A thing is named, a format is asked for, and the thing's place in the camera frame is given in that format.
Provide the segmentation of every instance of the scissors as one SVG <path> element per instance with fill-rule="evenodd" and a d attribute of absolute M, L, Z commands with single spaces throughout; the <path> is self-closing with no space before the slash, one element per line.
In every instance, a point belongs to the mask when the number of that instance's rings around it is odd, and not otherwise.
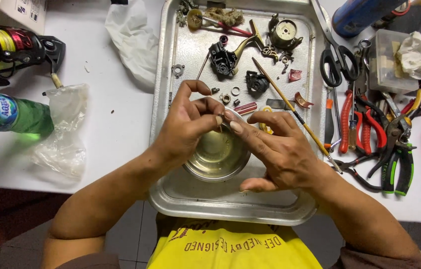
<path fill-rule="evenodd" d="M 319 1 L 311 0 L 311 2 L 313 8 L 315 9 L 315 13 L 317 14 L 317 18 L 319 19 L 323 33 L 325 34 L 325 38 L 329 42 L 326 49 L 323 50 L 320 58 L 320 72 L 322 74 L 323 81 L 332 88 L 338 87 L 342 83 L 342 74 L 348 82 L 355 81 L 360 74 L 360 70 L 357 68 L 357 59 L 348 48 L 338 45 L 335 39 L 333 39 L 332 32 L 330 31 L 327 21 L 323 16 Z M 330 46 L 333 47 L 335 54 L 337 54 L 337 61 L 335 61 L 335 58 L 333 57 Z M 345 60 L 346 58 L 350 60 L 351 68 L 348 67 Z M 329 65 L 329 74 L 325 71 L 325 64 Z M 330 80 L 329 75 L 332 75 L 334 80 Z"/>

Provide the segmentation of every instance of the person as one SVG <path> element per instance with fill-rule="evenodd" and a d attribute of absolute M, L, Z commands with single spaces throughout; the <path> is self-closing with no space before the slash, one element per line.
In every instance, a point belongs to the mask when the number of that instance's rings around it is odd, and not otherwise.
<path fill-rule="evenodd" d="M 192 92 L 207 97 L 190 101 Z M 255 112 L 245 123 L 209 95 L 203 82 L 183 81 L 154 143 L 61 206 L 45 240 L 43 269 L 119 268 L 117 255 L 103 252 L 106 232 L 136 200 L 146 198 L 153 183 L 192 156 L 203 134 L 218 131 L 222 118 L 267 168 L 265 175 L 244 180 L 239 191 L 300 188 L 333 219 L 346 242 L 333 269 L 421 269 L 421 252 L 399 222 L 318 159 L 289 113 Z M 265 123 L 274 134 L 255 123 Z M 321 268 L 290 227 L 161 214 L 156 223 L 150 269 Z"/>

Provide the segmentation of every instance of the hand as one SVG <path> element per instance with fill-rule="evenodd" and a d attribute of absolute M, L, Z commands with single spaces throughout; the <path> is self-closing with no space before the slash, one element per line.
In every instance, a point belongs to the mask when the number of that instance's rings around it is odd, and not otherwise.
<path fill-rule="evenodd" d="M 332 171 L 314 154 L 309 141 L 289 113 L 259 111 L 247 120 L 249 124 L 266 124 L 273 130 L 273 135 L 239 120 L 230 111 L 226 111 L 224 116 L 233 132 L 267 168 L 263 178 L 244 180 L 240 191 L 311 188 L 319 180 L 325 180 L 325 173 Z"/>
<path fill-rule="evenodd" d="M 200 80 L 184 80 L 174 97 L 169 113 L 150 150 L 162 159 L 162 165 L 173 169 L 189 160 L 200 137 L 218 131 L 222 124 L 224 105 L 211 97 L 190 101 L 192 92 L 211 95 L 211 90 Z"/>

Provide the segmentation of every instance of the metal tray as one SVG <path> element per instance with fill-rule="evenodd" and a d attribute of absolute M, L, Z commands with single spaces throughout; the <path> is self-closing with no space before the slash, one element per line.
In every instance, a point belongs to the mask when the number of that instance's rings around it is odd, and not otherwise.
<path fill-rule="evenodd" d="M 223 31 L 217 28 L 190 32 L 187 27 L 178 27 L 176 9 L 179 3 L 180 0 L 168 0 L 162 9 L 150 143 L 154 142 L 166 119 L 170 92 L 173 91 L 175 94 L 184 79 L 197 77 L 208 48 L 223 34 Z M 201 5 L 202 10 L 205 9 L 205 2 L 197 3 Z M 218 100 L 221 93 L 231 94 L 231 89 L 238 86 L 241 93 L 237 97 L 232 97 L 232 101 L 227 105 L 229 108 L 233 108 L 232 103 L 235 98 L 238 98 L 241 104 L 255 101 L 259 107 L 266 104 L 267 98 L 280 99 L 272 86 L 260 96 L 249 94 L 245 84 L 245 73 L 247 70 L 258 71 L 251 59 L 255 57 L 267 73 L 273 76 L 289 100 L 293 100 L 295 93 L 299 91 L 303 98 L 315 104 L 309 110 L 297 106 L 296 108 L 315 135 L 323 141 L 326 90 L 318 62 L 325 47 L 325 40 L 311 3 L 306 0 L 229 0 L 224 3 L 226 8 L 243 10 L 245 23 L 240 25 L 240 28 L 250 31 L 249 20 L 254 20 L 264 41 L 268 32 L 267 24 L 272 14 L 279 12 L 279 19 L 291 19 L 296 22 L 297 37 L 303 36 L 303 43 L 294 50 L 295 60 L 293 63 L 289 62 L 285 75 L 281 74 L 284 64 L 282 62 L 274 64 L 272 58 L 263 57 L 256 46 L 249 46 L 244 50 L 238 64 L 239 72 L 233 77 L 217 77 L 208 61 L 200 79 L 210 88 L 220 88 L 220 92 L 212 97 Z M 237 35 L 227 35 L 229 42 L 226 48 L 230 51 L 245 39 Z M 171 74 L 171 67 L 175 64 L 185 65 L 184 74 L 179 78 Z M 290 69 L 302 70 L 302 79 L 289 83 Z M 199 94 L 193 93 L 191 99 L 200 97 Z M 315 153 L 323 158 L 315 143 L 312 141 L 311 144 Z M 304 223 L 315 214 L 317 210 L 315 201 L 308 193 L 299 190 L 239 193 L 239 185 L 243 180 L 263 176 L 265 170 L 263 163 L 254 155 L 241 173 L 225 182 L 200 181 L 185 172 L 183 168 L 177 168 L 151 188 L 149 202 L 157 211 L 171 216 L 288 226 Z"/>

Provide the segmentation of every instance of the green plastic bottle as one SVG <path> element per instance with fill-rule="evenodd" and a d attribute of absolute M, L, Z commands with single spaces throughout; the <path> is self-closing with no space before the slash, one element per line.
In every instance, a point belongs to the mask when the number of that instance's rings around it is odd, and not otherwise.
<path fill-rule="evenodd" d="M 0 93 L 0 132 L 12 131 L 47 137 L 53 129 L 48 105 Z"/>

